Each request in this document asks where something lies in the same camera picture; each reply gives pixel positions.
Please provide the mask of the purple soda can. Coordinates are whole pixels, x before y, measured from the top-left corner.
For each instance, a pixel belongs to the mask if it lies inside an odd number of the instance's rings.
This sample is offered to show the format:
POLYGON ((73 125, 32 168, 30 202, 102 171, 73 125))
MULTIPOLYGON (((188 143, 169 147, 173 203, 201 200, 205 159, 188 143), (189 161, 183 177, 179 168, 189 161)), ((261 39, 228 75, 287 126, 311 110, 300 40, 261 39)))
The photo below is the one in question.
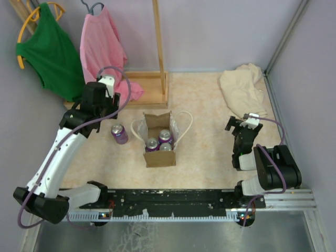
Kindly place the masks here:
POLYGON ((111 127, 111 134, 118 144, 126 144, 128 142, 128 134, 125 127, 121 124, 115 124, 111 127))

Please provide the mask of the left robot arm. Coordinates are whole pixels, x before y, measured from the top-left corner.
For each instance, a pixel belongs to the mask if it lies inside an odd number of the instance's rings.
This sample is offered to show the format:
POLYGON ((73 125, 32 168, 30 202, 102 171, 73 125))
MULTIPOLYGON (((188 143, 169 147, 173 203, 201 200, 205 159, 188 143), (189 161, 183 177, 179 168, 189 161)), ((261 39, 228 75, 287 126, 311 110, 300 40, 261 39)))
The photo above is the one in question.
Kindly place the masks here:
POLYGON ((105 185, 89 181, 73 189, 61 190, 60 185, 76 153, 93 130, 100 130, 105 116, 116 118, 119 94, 114 93, 114 78, 102 77, 84 86, 82 97, 66 111, 59 124, 54 143, 38 172, 25 187, 17 187, 13 197, 19 202, 19 213, 27 211, 53 224, 60 223, 69 211, 93 204, 108 205, 105 185))

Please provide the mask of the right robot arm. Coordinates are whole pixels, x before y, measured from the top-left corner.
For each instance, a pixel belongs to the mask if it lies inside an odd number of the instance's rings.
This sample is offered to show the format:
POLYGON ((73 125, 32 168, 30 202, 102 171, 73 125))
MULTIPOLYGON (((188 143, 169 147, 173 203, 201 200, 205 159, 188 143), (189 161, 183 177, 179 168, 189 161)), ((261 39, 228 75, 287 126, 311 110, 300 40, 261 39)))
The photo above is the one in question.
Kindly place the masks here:
POLYGON ((252 178, 239 181, 235 186, 234 200, 242 208, 249 206, 259 196, 282 194, 287 189, 299 188, 302 183, 301 172, 284 144, 284 138, 272 148, 254 143, 263 128, 261 121, 281 126, 275 120, 250 113, 243 115, 242 119, 231 116, 225 127, 226 131, 233 129, 233 168, 257 173, 252 178))

